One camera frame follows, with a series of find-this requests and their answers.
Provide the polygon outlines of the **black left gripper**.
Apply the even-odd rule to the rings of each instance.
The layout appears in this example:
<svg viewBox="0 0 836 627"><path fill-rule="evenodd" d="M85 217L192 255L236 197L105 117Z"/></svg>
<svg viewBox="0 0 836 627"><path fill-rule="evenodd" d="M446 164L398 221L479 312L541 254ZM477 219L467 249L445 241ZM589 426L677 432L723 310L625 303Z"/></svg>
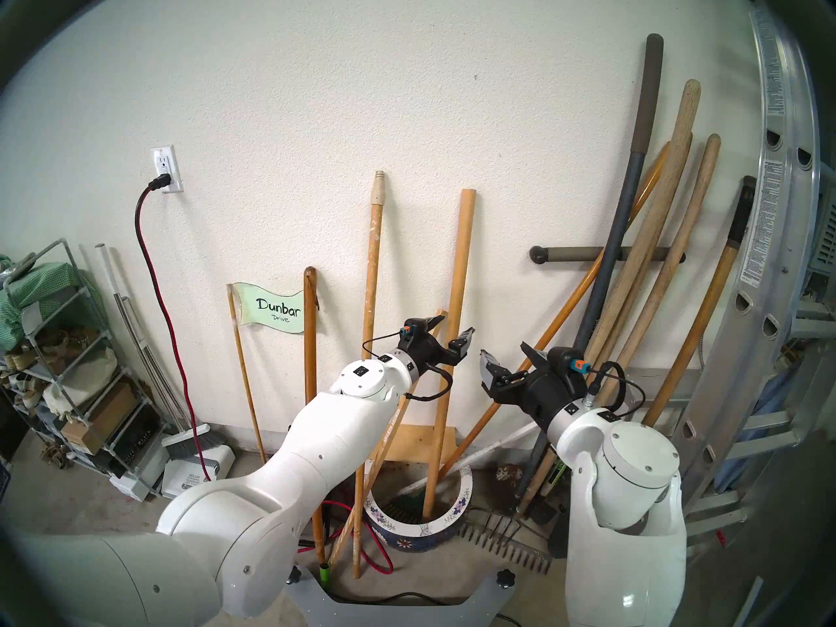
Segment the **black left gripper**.
<svg viewBox="0 0 836 627"><path fill-rule="evenodd" d="M432 333L445 320L445 315L432 315L424 318L424 331ZM449 353L437 342L434 336L413 336L410 340L411 376L421 376L430 367L439 364L453 366L466 357L475 332L474 327L462 331L449 341Z"/></svg>

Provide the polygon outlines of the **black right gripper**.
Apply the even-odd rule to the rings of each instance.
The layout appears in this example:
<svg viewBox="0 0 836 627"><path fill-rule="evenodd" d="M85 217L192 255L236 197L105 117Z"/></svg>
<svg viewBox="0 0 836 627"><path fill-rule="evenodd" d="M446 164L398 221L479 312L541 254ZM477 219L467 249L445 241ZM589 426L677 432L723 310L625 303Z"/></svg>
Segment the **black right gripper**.
<svg viewBox="0 0 836 627"><path fill-rule="evenodd" d="M500 406L516 406L547 432L554 418L569 403L586 396L584 376L568 370L556 373L550 368L548 353L526 342L520 343L526 358L520 370L512 373L485 349L480 350L482 388Z"/></svg>

